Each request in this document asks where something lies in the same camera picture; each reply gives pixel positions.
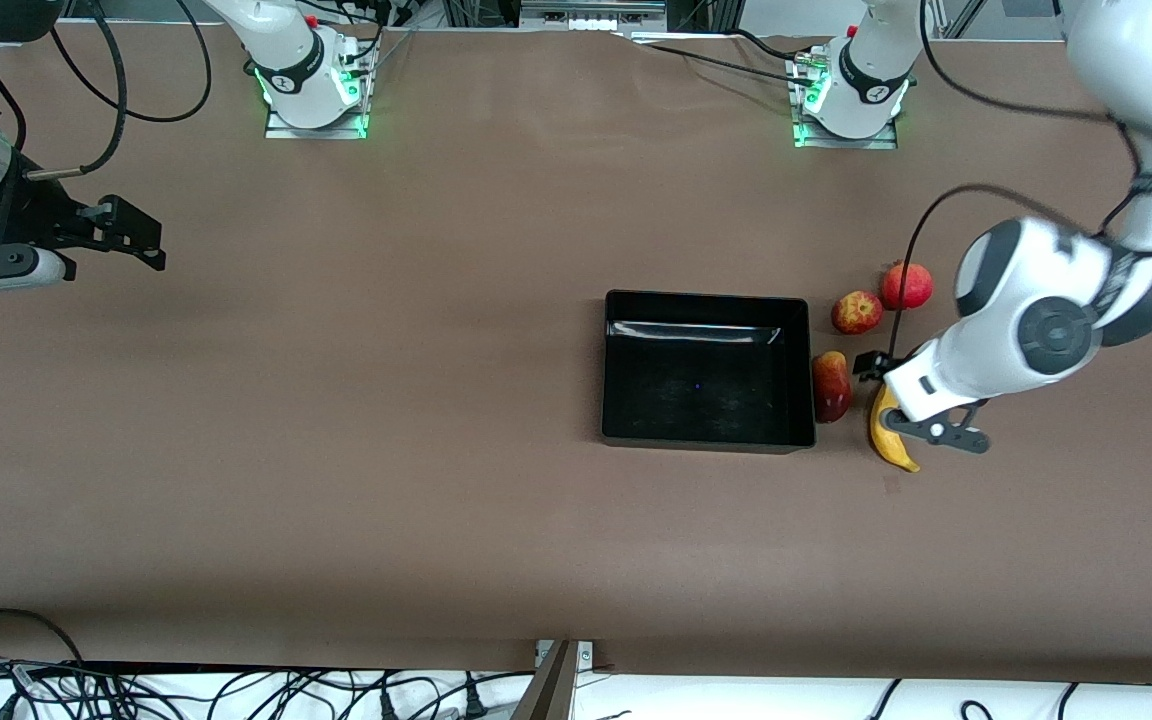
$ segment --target black tray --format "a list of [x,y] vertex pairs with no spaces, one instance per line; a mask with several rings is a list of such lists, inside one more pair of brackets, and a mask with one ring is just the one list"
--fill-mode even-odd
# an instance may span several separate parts
[[803,300],[613,290],[604,333],[608,445],[814,446]]

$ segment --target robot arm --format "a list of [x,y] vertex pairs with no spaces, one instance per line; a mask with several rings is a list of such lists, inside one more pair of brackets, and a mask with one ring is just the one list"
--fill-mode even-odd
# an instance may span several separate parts
[[334,122],[362,99],[356,38],[306,22],[291,0],[204,0],[237,33],[270,108],[297,128]]
[[961,319],[882,379],[900,402],[884,424],[935,445],[983,452],[956,407],[1061,381],[1101,346],[1152,331],[1152,0],[1087,3],[1069,56],[1084,86],[1124,123],[1139,150],[1119,237],[1025,218],[995,225],[958,265]]
[[923,0],[865,0],[869,5],[852,36],[826,45],[827,85],[808,114],[833,135],[872,137],[900,108],[909,90],[914,60],[923,52],[919,12]]

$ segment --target red apple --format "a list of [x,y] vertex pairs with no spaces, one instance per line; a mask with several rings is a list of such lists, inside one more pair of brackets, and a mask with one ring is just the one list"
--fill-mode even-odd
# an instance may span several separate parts
[[812,361],[812,396],[817,423],[832,423],[851,407],[851,374],[847,373],[847,358],[831,350]]
[[842,334],[861,334],[878,327],[882,302],[871,291],[849,291],[833,304],[833,327]]
[[932,297],[932,273],[918,263],[910,263],[905,275],[905,304],[901,305],[900,275],[904,266],[904,263],[896,263],[882,275],[882,286],[879,286],[878,291],[882,296],[882,306],[888,310],[911,310]]

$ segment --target banana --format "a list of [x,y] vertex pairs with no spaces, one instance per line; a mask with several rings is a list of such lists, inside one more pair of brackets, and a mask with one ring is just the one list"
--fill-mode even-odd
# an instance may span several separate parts
[[918,462],[910,460],[909,452],[905,452],[905,441],[900,433],[893,433],[882,426],[882,411],[897,407],[896,396],[887,388],[887,382],[878,388],[873,407],[869,409],[869,441],[878,450],[879,457],[890,462],[893,465],[905,470],[907,473],[916,473],[919,470]]

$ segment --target brown table surface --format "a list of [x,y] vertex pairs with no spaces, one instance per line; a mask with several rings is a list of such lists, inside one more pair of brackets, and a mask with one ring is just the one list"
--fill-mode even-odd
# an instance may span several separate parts
[[[134,109],[195,100],[187,26],[115,31]],[[113,88],[94,28],[63,33]],[[67,182],[159,218],[168,270],[74,252],[77,282],[0,293],[0,605],[105,659],[513,666],[571,635],[619,670],[1152,679],[1152,336],[993,402],[986,456],[915,447],[918,475],[861,409],[790,456],[596,433],[607,290],[801,296],[816,351],[869,350],[886,332],[839,336],[831,302],[934,196],[1000,182],[1093,223],[1128,177],[1111,128],[919,65],[900,151],[801,150],[774,81],[602,33],[420,32],[369,141],[265,141],[236,37],[206,36],[206,109],[132,120]],[[1060,45],[942,54],[1091,105]],[[113,113],[50,41],[0,68],[36,161],[99,154]],[[932,220],[941,290],[902,344],[952,323],[961,252],[1015,213]],[[0,621],[0,651],[58,647]]]

